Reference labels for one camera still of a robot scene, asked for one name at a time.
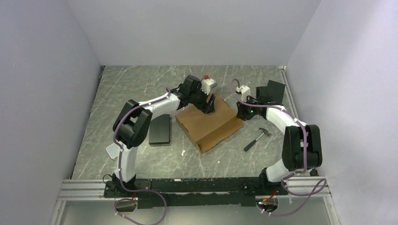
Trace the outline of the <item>brown cardboard box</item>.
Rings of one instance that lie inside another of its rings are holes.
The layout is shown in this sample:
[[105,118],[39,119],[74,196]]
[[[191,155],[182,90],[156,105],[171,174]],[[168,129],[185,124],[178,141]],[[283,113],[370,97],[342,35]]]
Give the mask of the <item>brown cardboard box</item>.
[[243,127],[237,112],[215,95],[215,112],[204,114],[189,106],[176,115],[176,122],[200,153],[205,153]]

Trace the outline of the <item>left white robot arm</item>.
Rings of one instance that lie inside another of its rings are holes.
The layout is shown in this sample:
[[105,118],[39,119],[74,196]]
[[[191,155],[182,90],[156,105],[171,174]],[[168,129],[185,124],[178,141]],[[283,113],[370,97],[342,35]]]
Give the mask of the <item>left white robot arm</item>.
[[217,82],[206,75],[202,78],[188,75],[176,88],[167,88],[159,97],[144,102],[131,99],[125,103],[114,123],[111,145],[118,153],[112,178],[118,193],[124,197],[134,193],[138,147],[146,139],[151,121],[189,104],[204,114],[213,113],[215,95],[211,91],[216,86]]

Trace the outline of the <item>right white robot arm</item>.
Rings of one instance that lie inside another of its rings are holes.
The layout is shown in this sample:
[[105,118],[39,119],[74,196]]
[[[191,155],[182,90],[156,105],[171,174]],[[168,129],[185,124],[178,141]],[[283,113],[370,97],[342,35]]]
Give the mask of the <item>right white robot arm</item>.
[[282,104],[283,93],[268,86],[257,87],[251,96],[248,86],[236,88],[237,117],[250,120],[255,115],[274,124],[284,135],[282,156],[274,165],[262,170],[259,190],[269,195],[276,190],[277,182],[294,173],[321,166],[322,149],[320,129],[300,121]]

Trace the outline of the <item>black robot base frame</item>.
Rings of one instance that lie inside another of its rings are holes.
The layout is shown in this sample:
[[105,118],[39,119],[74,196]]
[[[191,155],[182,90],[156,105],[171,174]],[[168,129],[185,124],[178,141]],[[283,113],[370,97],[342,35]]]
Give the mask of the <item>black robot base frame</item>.
[[254,206],[262,197],[282,193],[279,183],[263,177],[135,179],[122,188],[118,178],[106,181],[105,198],[129,198],[139,209],[162,206]]

